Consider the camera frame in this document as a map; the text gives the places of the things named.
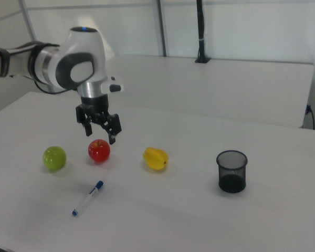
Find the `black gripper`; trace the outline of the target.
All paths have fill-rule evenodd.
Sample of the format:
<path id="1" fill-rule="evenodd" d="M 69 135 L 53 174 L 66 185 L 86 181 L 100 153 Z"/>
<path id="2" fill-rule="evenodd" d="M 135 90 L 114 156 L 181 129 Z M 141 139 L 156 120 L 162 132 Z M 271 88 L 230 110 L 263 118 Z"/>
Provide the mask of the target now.
<path id="1" fill-rule="evenodd" d="M 76 107 L 76 119 L 84 127 L 86 136 L 92 135 L 91 122 L 101 123 L 108 134 L 109 144 L 114 144 L 116 136 L 121 132 L 121 123 L 118 114 L 108 113 L 108 96 L 81 97 L 81 103 Z"/>

